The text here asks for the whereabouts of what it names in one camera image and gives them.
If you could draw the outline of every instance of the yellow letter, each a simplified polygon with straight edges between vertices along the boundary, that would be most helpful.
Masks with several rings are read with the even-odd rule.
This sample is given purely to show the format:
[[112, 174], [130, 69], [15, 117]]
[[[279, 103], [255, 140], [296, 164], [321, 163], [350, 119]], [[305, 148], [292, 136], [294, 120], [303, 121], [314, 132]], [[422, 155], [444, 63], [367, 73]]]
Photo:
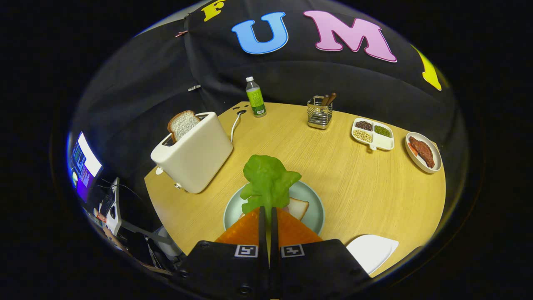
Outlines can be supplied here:
[[422, 53], [420, 53], [418, 49], [415, 48], [415, 50], [418, 52], [418, 55], [420, 55], [420, 58], [422, 59], [422, 65], [424, 65], [422, 77], [424, 77], [424, 79], [437, 90], [442, 91], [439, 79], [437, 78], [437, 73], [435, 72], [435, 67], [433, 67], [431, 62]]
[[220, 13], [220, 11], [217, 9], [221, 9], [224, 6], [224, 3], [222, 1], [225, 0], [215, 1], [201, 10], [205, 13], [204, 22]]

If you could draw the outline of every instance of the white plate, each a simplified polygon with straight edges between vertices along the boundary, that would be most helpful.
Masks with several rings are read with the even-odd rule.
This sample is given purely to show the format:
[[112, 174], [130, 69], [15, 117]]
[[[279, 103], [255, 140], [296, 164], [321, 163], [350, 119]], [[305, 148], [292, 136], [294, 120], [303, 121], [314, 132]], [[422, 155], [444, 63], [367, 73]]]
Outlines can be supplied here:
[[[359, 122], [359, 121], [366, 121], [366, 122], [372, 124], [372, 131], [356, 127], [356, 123]], [[391, 133], [391, 137], [382, 136], [379, 133], [374, 132], [374, 127], [376, 125], [386, 128]], [[362, 140], [360, 138], [357, 138], [353, 134], [354, 130], [362, 130], [362, 131], [368, 133], [372, 137], [372, 142], [369, 143], [369, 142], [364, 141], [364, 140]], [[375, 122], [375, 121], [372, 121], [372, 120], [369, 120], [369, 119], [357, 118], [357, 119], [355, 119], [353, 121], [351, 133], [352, 133], [352, 136], [353, 136], [354, 139], [356, 139], [357, 141], [359, 141], [359, 142], [361, 142], [363, 144], [368, 144], [368, 146], [372, 150], [375, 150], [377, 148], [382, 149], [382, 150], [391, 150], [392, 148], [394, 148], [394, 134], [392, 133], [391, 128], [388, 127], [385, 124], [381, 124], [381, 123], [378, 123], [378, 122]]]
[[362, 235], [346, 246], [367, 274], [376, 271], [391, 257], [399, 242], [379, 235]]
[[[409, 143], [409, 137], [414, 137], [417, 140], [423, 141], [428, 145], [428, 147], [431, 149], [431, 153], [433, 154], [433, 161], [435, 162], [435, 165], [433, 168], [429, 168], [426, 164], [426, 162], [420, 157], [420, 155], [415, 156], [411, 148], [407, 143]], [[417, 132], [410, 132], [405, 136], [405, 148], [407, 149], [407, 153], [409, 153], [409, 157], [415, 162], [415, 164], [421, 168], [423, 171], [433, 174], [440, 170], [442, 168], [442, 158], [440, 157], [439, 150], [435, 145], [426, 137], [421, 135]]]
[[[242, 205], [247, 202], [240, 197], [244, 186], [233, 194], [224, 210], [224, 230], [231, 227], [243, 213]], [[322, 200], [309, 185], [303, 181], [297, 181], [289, 188], [289, 196], [309, 202], [309, 207], [302, 218], [302, 223], [309, 229], [320, 235], [324, 227], [324, 205]]]

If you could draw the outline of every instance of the bread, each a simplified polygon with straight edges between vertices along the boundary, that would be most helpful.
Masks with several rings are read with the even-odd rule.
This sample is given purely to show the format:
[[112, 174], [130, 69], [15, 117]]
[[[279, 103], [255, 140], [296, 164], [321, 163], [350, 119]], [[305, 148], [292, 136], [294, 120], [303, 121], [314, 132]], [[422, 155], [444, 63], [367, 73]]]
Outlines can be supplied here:
[[301, 221], [305, 215], [305, 212], [307, 212], [307, 208], [309, 208], [309, 202], [289, 197], [289, 205], [283, 207], [283, 210]]
[[172, 140], [177, 142], [198, 123], [200, 123], [200, 118], [195, 116], [192, 110], [186, 110], [170, 120], [167, 130], [172, 133]]

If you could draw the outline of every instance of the carrot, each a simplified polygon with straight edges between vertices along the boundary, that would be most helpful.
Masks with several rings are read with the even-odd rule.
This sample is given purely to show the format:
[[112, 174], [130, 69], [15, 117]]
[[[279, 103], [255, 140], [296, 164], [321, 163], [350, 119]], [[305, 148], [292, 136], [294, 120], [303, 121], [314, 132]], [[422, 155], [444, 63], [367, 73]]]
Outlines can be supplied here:
[[259, 207], [245, 214], [228, 230], [224, 231], [217, 243], [259, 245]]
[[418, 151], [415, 150], [415, 149], [413, 148], [413, 146], [411, 145], [411, 143], [407, 143], [407, 145], [409, 145], [409, 148], [411, 148], [411, 151], [413, 151], [413, 154], [414, 154], [415, 156], [418, 156]]
[[320, 242], [322, 239], [301, 221], [286, 211], [277, 208], [279, 246]]

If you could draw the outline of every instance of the bottle label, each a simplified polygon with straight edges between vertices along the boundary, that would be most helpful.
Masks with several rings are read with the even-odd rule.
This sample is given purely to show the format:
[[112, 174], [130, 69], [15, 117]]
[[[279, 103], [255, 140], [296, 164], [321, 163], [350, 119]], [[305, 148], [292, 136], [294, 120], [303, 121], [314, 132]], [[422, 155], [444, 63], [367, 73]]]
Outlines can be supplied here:
[[263, 95], [261, 94], [261, 89], [248, 90], [246, 91], [248, 99], [250, 100], [250, 105], [255, 115], [260, 115], [264, 113], [265, 105], [263, 102]]

